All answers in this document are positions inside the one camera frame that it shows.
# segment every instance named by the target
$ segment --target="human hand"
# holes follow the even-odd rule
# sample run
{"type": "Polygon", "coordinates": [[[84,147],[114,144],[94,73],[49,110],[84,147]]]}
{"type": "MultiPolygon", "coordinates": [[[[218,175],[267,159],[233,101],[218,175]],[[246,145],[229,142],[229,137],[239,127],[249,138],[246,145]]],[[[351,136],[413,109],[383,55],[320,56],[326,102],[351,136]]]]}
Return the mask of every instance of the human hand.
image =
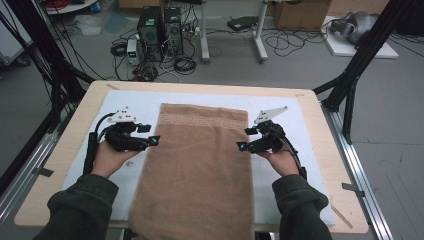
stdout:
{"type": "Polygon", "coordinates": [[[138,153],[140,152],[118,152],[106,141],[103,141],[97,148],[96,158],[94,159],[94,166],[91,174],[96,174],[108,179],[113,173],[121,168],[125,161],[134,157],[138,153]]]}
{"type": "Polygon", "coordinates": [[[299,174],[294,157],[285,147],[278,152],[262,152],[258,153],[258,155],[266,158],[274,170],[282,177],[299,174]]]}

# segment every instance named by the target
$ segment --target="black pole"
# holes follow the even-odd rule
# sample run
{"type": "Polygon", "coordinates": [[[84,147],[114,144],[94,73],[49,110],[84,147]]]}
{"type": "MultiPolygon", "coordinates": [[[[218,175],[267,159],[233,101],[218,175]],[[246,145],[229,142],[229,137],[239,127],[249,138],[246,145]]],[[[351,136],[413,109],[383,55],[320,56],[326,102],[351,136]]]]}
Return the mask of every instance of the black pole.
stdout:
{"type": "Polygon", "coordinates": [[[323,84],[314,89],[316,94],[333,88],[327,99],[322,101],[322,105],[330,111],[338,111],[342,101],[346,101],[346,111],[343,122],[343,134],[346,140],[351,143],[351,125],[354,105],[356,85],[362,73],[377,55],[380,48],[390,37],[390,34],[397,26],[401,18],[408,9],[419,0],[390,0],[373,28],[369,31],[356,54],[346,67],[346,70],[336,79],[323,84]]]}
{"type": "Polygon", "coordinates": [[[43,79],[51,84],[52,109],[0,177],[0,196],[6,191],[43,135],[49,130],[52,131],[60,123],[60,113],[65,104],[69,102],[77,104],[84,96],[85,90],[81,87],[76,77],[78,76],[88,83],[94,81],[87,74],[76,71],[72,65],[68,64],[56,41],[51,36],[44,19],[41,18],[31,0],[6,0],[6,2],[33,40],[33,43],[38,47],[41,56],[48,63],[47,66],[39,65],[41,59],[33,52],[19,33],[15,31],[13,26],[9,25],[6,17],[0,12],[0,21],[28,52],[43,79]]]}

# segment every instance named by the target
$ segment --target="computer tower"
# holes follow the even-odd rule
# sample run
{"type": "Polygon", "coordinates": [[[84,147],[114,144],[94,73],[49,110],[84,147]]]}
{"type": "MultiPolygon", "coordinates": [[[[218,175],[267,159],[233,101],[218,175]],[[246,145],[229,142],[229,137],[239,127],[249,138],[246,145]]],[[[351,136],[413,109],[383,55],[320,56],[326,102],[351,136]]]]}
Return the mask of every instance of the computer tower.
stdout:
{"type": "Polygon", "coordinates": [[[137,24],[140,40],[146,44],[162,44],[165,41],[165,26],[159,6],[143,7],[137,24]]]}
{"type": "Polygon", "coordinates": [[[166,50],[161,49],[161,44],[148,44],[146,47],[146,62],[161,62],[166,50]]]}
{"type": "Polygon", "coordinates": [[[164,9],[164,22],[168,51],[171,49],[175,54],[183,54],[183,36],[181,33],[181,11],[177,7],[164,9]]]}

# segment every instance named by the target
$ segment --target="wooden table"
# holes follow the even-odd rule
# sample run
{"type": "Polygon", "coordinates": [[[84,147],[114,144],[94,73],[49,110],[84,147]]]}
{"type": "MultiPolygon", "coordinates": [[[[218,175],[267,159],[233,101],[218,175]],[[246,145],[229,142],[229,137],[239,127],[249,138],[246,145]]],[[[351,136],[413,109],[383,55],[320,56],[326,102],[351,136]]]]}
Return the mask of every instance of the wooden table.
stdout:
{"type": "MultiPolygon", "coordinates": [[[[211,93],[231,95],[255,95],[296,98],[309,133],[311,144],[328,192],[331,208],[335,212],[336,225],[330,228],[337,233],[365,233],[368,224],[355,192],[342,189],[342,183],[351,183],[337,146],[331,135],[319,101],[311,90],[217,85],[191,85],[167,83],[130,83],[96,81],[91,84],[80,106],[69,122],[52,152],[45,168],[54,171],[50,177],[39,176],[19,209],[15,223],[24,226],[44,226],[50,217],[47,201],[62,188],[68,169],[75,159],[104,97],[110,90],[211,93]]],[[[127,221],[111,221],[111,228],[126,228],[127,221]]],[[[266,225],[256,225],[256,231],[270,231],[266,225]]]]}

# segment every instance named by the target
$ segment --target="forearm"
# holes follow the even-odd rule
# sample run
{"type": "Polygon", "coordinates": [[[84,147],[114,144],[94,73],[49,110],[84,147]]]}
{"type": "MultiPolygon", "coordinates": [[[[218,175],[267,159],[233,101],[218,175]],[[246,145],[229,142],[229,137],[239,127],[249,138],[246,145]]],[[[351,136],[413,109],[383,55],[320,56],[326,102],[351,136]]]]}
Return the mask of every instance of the forearm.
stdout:
{"type": "Polygon", "coordinates": [[[328,205],[326,196],[299,175],[285,176],[272,187],[281,212],[280,239],[331,239],[319,217],[328,205]]]}
{"type": "Polygon", "coordinates": [[[35,239],[104,239],[117,192],[105,178],[80,177],[50,198],[50,220],[35,239]]]}

